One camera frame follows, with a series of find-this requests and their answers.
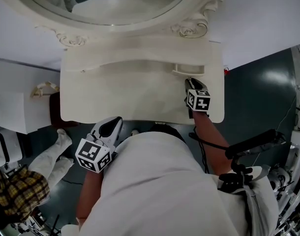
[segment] white shirt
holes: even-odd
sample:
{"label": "white shirt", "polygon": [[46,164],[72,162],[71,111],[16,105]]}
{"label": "white shirt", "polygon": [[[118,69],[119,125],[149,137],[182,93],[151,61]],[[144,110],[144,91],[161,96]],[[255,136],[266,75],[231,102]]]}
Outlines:
{"label": "white shirt", "polygon": [[[202,171],[180,139],[142,133],[116,151],[81,236],[249,235],[243,198],[218,191],[218,178]],[[260,181],[275,200],[268,179]],[[278,207],[268,204],[273,232]]]}

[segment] yellow plaid fabric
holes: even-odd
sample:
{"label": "yellow plaid fabric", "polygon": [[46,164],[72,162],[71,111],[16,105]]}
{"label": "yellow plaid fabric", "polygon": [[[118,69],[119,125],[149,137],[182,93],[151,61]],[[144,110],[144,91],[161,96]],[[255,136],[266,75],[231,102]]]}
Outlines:
{"label": "yellow plaid fabric", "polygon": [[50,193],[47,180],[23,166],[10,178],[0,171],[0,205],[5,215],[24,222]]}

